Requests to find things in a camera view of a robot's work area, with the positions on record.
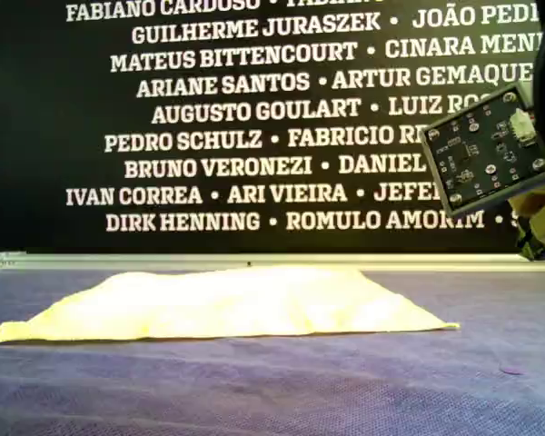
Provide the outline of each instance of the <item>black backdrop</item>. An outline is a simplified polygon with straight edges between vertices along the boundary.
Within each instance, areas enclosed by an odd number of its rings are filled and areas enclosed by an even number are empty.
[[[155,4],[160,10],[160,0]],[[431,183],[431,176],[421,170],[413,173],[339,173],[340,155],[356,158],[360,154],[420,154],[418,144],[402,144],[400,125],[424,125],[449,112],[451,94],[482,95],[492,92],[513,77],[502,77],[498,83],[427,84],[416,83],[419,70],[434,66],[466,65],[467,72],[476,65],[525,64],[532,62],[529,50],[508,50],[510,53],[481,53],[482,35],[529,34],[538,32],[538,24],[530,19],[520,23],[515,13],[525,5],[513,9],[509,2],[461,1],[461,8],[476,13],[474,25],[451,25],[447,2],[417,0],[370,1],[343,5],[309,5],[289,7],[287,0],[271,4],[262,0],[255,10],[181,14],[153,17],[94,21],[66,21],[65,4],[55,0],[0,1],[0,251],[26,250],[35,253],[445,253],[445,252],[512,252],[514,229],[510,208],[502,207],[480,213],[466,227],[449,227],[439,219],[441,206],[435,200],[419,200],[417,194],[408,201],[379,202],[373,193],[380,183]],[[417,28],[411,21],[424,8],[440,8],[447,17],[447,26]],[[379,12],[380,30],[317,35],[260,36],[214,41],[141,44],[132,41],[132,29],[137,26],[165,25],[242,19],[260,20],[265,26],[268,18],[287,16],[323,16],[343,14],[339,20],[352,21],[352,13]],[[398,24],[391,22],[397,17]],[[469,37],[476,54],[387,57],[387,41],[393,39]],[[263,45],[306,45],[316,43],[357,43],[354,59],[339,62],[309,62],[292,64],[236,64],[210,68],[196,65],[191,69],[112,73],[112,55],[169,51],[195,52],[230,47]],[[368,54],[367,47],[375,47]],[[411,86],[363,87],[333,89],[337,72],[377,68],[408,68]],[[306,90],[255,94],[173,96],[137,98],[143,80],[183,77],[230,75],[229,81],[245,74],[306,73]],[[319,78],[327,83],[320,84]],[[390,97],[442,97],[442,114],[390,114]],[[310,100],[312,106],[322,100],[360,98],[357,116],[348,118],[301,118],[259,120],[256,112],[245,121],[213,123],[153,124],[156,106],[174,104],[250,104],[258,102]],[[391,144],[332,145],[324,147],[288,146],[288,129],[315,129],[344,126],[390,126],[395,136]],[[203,150],[173,150],[152,153],[105,153],[105,139],[109,134],[147,134],[207,132],[217,130],[262,131],[262,148]],[[279,141],[273,144],[272,135]],[[125,178],[125,161],[192,159],[202,170],[201,159],[258,158],[273,156],[311,158],[311,173],[259,176],[209,177],[202,171],[195,177],[182,178]],[[322,162],[329,164],[322,168]],[[340,183],[347,203],[277,203],[270,194],[271,184],[299,183],[334,185]],[[263,185],[264,203],[228,203],[233,185]],[[119,191],[124,188],[146,186],[197,186],[203,198],[201,204],[164,204],[133,206],[120,204]],[[114,188],[114,204],[67,205],[67,189]],[[214,200],[211,192],[220,196]],[[327,226],[339,211],[358,211],[362,218],[369,211],[371,217],[381,217],[376,228],[340,228]],[[302,224],[301,230],[287,229],[287,213],[294,212]],[[148,232],[108,232],[106,216],[122,213],[155,213],[156,228]],[[190,214],[198,213],[257,213],[258,230],[193,231],[188,224],[179,231],[166,231],[160,224],[161,213],[180,213],[181,223],[189,223]],[[320,228],[309,230],[315,217]],[[270,219],[277,220],[272,225]]]

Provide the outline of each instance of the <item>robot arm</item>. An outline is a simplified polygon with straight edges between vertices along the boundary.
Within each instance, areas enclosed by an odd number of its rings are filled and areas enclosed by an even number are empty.
[[[545,188],[509,199],[519,216],[517,246],[521,255],[532,261],[545,261]]]
[[[509,201],[517,247],[545,260],[545,0],[533,82],[509,85],[426,127],[421,143],[446,213],[460,218]]]

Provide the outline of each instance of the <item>cloth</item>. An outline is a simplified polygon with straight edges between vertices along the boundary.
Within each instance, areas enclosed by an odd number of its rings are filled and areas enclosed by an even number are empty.
[[[122,273],[29,321],[3,322],[0,343],[417,332],[458,328],[352,269],[243,268]]]

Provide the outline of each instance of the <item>electronic component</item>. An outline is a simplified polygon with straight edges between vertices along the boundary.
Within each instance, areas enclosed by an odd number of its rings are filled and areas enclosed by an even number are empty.
[[[528,142],[537,136],[533,120],[527,112],[520,108],[517,108],[515,114],[510,118],[510,126],[519,141]]]
[[[422,147],[450,217],[545,184],[545,148],[531,109],[530,83],[520,82],[422,131]]]

